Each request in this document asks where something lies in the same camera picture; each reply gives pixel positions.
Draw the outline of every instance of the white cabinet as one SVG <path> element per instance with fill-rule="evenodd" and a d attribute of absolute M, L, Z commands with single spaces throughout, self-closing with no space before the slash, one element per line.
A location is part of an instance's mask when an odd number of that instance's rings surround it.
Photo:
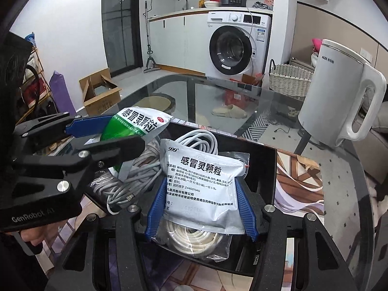
<path fill-rule="evenodd" d="M 157 64 L 185 68 L 184 18 L 165 18 L 150 22 L 151 47 Z"/>
<path fill-rule="evenodd" d="M 205 72 L 209 61 L 208 14 L 185 16 L 185 69 Z"/>
<path fill-rule="evenodd" d="M 209 59 L 207 17 L 192 14 L 150 22 L 156 63 L 204 72 Z"/>

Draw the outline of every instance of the purple yoga mat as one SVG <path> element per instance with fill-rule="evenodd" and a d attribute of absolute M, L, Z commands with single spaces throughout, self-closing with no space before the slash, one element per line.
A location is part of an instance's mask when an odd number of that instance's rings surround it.
<path fill-rule="evenodd" d="M 71 102 L 69 92 L 67 91 L 65 78 L 62 74 L 54 71 L 50 79 L 50 88 L 58 111 L 61 113 L 69 112 L 71 115 L 76 115 L 73 103 Z"/>

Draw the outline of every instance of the white medicine packet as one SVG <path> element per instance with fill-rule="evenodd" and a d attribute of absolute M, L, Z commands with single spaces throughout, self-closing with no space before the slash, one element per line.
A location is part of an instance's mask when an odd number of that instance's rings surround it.
<path fill-rule="evenodd" d="M 244 234 L 234 178 L 245 165 L 162 139 L 160 163 L 167 175 L 163 217 L 182 226 L 222 234 Z"/>

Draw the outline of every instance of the wicker basket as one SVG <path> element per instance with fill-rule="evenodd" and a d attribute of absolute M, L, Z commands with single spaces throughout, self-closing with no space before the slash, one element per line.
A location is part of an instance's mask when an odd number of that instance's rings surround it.
<path fill-rule="evenodd" d="M 289 64 L 275 65 L 273 59 L 269 71 L 270 89 L 298 100 L 305 100 L 313 73 Z"/>

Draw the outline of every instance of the bottle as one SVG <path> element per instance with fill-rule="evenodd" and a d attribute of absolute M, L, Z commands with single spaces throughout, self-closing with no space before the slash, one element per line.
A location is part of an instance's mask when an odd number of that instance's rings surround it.
<path fill-rule="evenodd" d="M 205 0 L 199 0 L 199 8 L 205 7 Z"/>

